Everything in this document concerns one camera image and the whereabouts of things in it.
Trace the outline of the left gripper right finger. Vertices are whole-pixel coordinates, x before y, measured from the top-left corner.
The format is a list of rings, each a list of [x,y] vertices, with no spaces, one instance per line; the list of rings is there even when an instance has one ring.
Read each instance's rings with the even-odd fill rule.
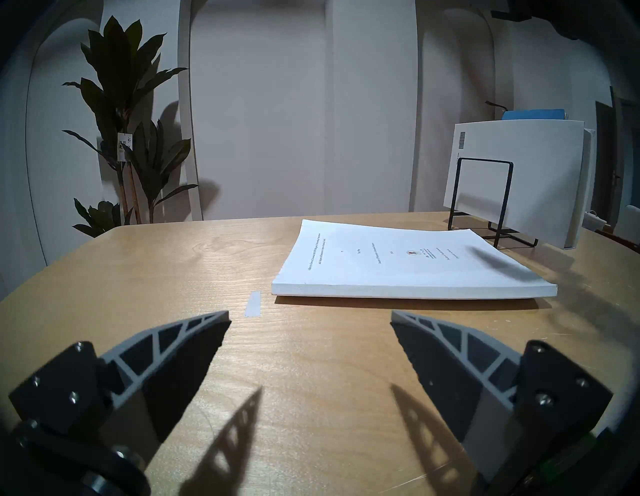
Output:
[[[478,329],[393,310],[425,393],[484,480],[525,480],[588,439],[613,393],[545,340],[523,353]]]

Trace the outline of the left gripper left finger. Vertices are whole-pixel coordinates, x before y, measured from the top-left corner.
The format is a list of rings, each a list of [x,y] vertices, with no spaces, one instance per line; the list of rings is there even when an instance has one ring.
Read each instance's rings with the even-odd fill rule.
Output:
[[[75,342],[9,393],[22,421],[75,442],[124,446],[148,464],[199,391],[227,310],[146,329],[98,356]]]

